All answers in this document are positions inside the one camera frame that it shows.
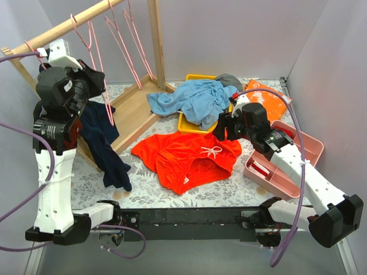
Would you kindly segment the orange mesh shorts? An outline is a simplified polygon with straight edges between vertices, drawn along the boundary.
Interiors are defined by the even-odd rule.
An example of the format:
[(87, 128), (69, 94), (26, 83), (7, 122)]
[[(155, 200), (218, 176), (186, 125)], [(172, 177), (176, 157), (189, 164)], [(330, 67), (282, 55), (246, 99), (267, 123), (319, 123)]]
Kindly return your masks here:
[(158, 175), (163, 187), (182, 195), (229, 178), (242, 148), (237, 140), (220, 142), (212, 133), (176, 132), (150, 136), (135, 145), (131, 153)]

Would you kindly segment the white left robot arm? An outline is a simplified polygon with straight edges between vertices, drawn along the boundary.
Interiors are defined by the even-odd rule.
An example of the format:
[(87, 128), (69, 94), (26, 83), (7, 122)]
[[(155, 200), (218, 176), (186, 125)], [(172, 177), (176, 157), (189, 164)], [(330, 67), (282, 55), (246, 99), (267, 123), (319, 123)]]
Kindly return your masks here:
[[(92, 229), (106, 225), (116, 229), (122, 215), (118, 202), (102, 200), (82, 210), (72, 210), (72, 166), (80, 116), (91, 97), (104, 92), (104, 73), (76, 61), (77, 68), (50, 64), (37, 77), (40, 101), (33, 111), (33, 148), (38, 165), (38, 210), (25, 238), (57, 245), (83, 243)], [(43, 138), (43, 144), (37, 138)]]

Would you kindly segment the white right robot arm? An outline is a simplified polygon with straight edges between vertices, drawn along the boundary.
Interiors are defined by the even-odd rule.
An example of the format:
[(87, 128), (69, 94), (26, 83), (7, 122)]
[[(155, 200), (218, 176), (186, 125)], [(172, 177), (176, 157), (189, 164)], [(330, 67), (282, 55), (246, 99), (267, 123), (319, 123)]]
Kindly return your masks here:
[(301, 208), (297, 226), (309, 231), (322, 246), (330, 248), (359, 228), (362, 199), (356, 194), (346, 195), (302, 159), (293, 139), (282, 129), (271, 127), (261, 104), (248, 103), (234, 113), (221, 113), (212, 133), (219, 141), (250, 141), (256, 152), (304, 191), (311, 207)]

